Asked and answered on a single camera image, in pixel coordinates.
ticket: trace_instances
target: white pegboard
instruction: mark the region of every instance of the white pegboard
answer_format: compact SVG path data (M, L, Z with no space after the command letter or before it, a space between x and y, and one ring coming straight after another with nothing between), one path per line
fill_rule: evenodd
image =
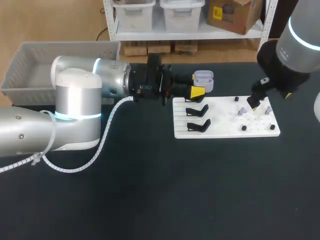
M205 97L201 103L185 102L183 97L176 97L172 101L174 136L177 139L223 139L223 138L259 138L277 137L280 129L274 115L265 111L270 105L266 97L260 106L253 111L247 103L249 96ZM208 104L209 109L203 117L187 116L186 108L201 110ZM238 112L245 108L247 113L239 116ZM188 131L187 123L203 125L210 119L211 125L206 132Z

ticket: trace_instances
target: plastic basket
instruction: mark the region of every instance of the plastic basket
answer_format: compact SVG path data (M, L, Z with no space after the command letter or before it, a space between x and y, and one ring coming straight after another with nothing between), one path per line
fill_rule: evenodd
M51 65L58 56L117 60L120 42L25 42L16 52L0 86L14 105L54 105L56 91L50 79Z

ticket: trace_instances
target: wooden block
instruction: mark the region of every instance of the wooden block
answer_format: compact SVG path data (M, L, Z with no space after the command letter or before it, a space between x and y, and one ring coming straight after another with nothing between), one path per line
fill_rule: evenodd
M170 41L148 41L148 53L170 53Z
M147 55L147 42L145 41L122 42L122 53L124 56L145 56Z
M174 51L196 53L198 50L197 40L182 40L175 41Z

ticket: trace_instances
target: table surface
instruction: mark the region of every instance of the table surface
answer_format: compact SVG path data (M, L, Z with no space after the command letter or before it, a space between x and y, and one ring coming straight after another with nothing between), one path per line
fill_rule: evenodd
M212 70L215 97L250 95L252 83L264 77L256 63L172 70ZM270 92L279 137L175 139L171 100L166 107L125 103L87 170L65 174L40 162L0 174L1 238L319 239L320 123L313 110L319 77L288 100ZM102 109L103 126L111 109ZM48 158L74 168L95 151Z

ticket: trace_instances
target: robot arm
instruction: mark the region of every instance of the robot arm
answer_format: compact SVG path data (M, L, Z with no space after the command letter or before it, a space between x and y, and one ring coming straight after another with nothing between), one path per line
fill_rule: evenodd
M310 73L320 70L319 9L319 0L300 0L280 39L261 47L257 62L267 78L252 86L252 95L247 99L252 109L271 89L288 98L309 79Z
M13 156L50 151L84 150L96 146L101 127L101 78L69 68L56 80L55 123L48 114L22 107L0 108L0 155Z
M85 150L96 146L101 134L102 98L162 99L170 95L200 101L204 87L192 86L192 76L173 77L159 54L150 54L147 64L105 59L59 56L51 67L56 90L55 122L51 116L21 107L0 108L0 156L50 151Z

